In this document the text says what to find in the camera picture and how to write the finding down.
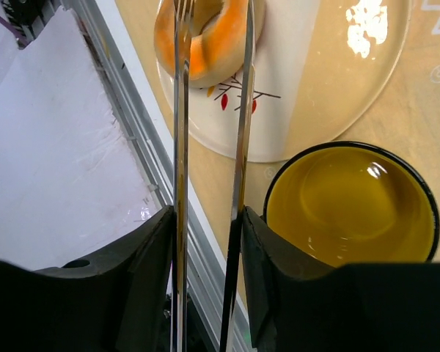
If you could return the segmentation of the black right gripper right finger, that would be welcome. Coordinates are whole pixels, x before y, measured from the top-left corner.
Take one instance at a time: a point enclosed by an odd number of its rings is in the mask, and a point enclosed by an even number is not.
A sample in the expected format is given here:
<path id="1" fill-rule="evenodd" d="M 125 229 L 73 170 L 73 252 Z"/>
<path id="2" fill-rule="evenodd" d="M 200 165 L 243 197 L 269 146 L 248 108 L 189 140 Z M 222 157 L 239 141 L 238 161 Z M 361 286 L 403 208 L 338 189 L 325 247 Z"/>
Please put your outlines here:
<path id="1" fill-rule="evenodd" d="M 259 351 L 440 351 L 440 263 L 331 268 L 251 209 L 241 244 Z"/>

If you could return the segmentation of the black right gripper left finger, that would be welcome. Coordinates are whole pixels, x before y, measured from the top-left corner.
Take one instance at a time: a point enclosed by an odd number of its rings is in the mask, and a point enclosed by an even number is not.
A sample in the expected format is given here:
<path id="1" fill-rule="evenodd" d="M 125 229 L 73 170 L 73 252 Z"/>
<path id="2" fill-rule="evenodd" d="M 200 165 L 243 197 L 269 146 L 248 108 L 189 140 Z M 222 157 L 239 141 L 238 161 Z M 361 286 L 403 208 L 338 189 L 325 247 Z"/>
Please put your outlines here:
<path id="1" fill-rule="evenodd" d="M 166 206 L 61 268 L 0 260 L 0 351 L 154 351 L 174 231 Z"/>

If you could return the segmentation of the orange glazed bagel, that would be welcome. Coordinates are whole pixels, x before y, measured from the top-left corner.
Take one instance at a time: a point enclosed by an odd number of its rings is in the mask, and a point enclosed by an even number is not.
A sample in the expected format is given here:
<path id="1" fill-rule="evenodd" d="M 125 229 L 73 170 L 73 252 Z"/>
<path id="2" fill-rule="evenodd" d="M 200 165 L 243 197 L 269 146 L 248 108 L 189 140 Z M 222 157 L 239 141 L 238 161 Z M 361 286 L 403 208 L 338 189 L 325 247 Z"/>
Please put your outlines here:
<path id="1" fill-rule="evenodd" d="M 247 1 L 195 1 L 191 22 L 189 85 L 205 88 L 233 76 L 243 65 Z M 175 74 L 175 5 L 162 1 L 154 25 L 158 63 Z"/>

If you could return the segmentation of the metal serving tongs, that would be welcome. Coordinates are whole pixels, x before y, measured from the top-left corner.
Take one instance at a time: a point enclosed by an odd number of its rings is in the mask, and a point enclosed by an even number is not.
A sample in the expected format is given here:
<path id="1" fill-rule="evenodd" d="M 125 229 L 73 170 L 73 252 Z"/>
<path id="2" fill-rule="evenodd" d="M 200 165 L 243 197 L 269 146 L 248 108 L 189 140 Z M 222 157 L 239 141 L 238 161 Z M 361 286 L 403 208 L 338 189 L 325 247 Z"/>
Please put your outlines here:
<path id="1" fill-rule="evenodd" d="M 176 235 L 173 238 L 172 268 L 175 276 L 172 286 L 176 296 L 172 299 L 171 351 L 186 351 L 187 317 L 187 238 L 188 238 L 188 79 L 191 56 L 191 20 L 193 1 L 175 1 L 175 83 L 174 83 L 174 173 Z M 255 68 L 254 3 L 247 5 L 246 46 L 243 62 L 241 106 L 235 159 L 234 191 L 227 251 L 227 268 L 224 283 L 223 312 L 221 318 L 220 351 L 233 348 L 233 327 L 238 283 L 239 256 L 241 253 L 242 217 L 246 183 L 246 166 L 252 117 Z"/>

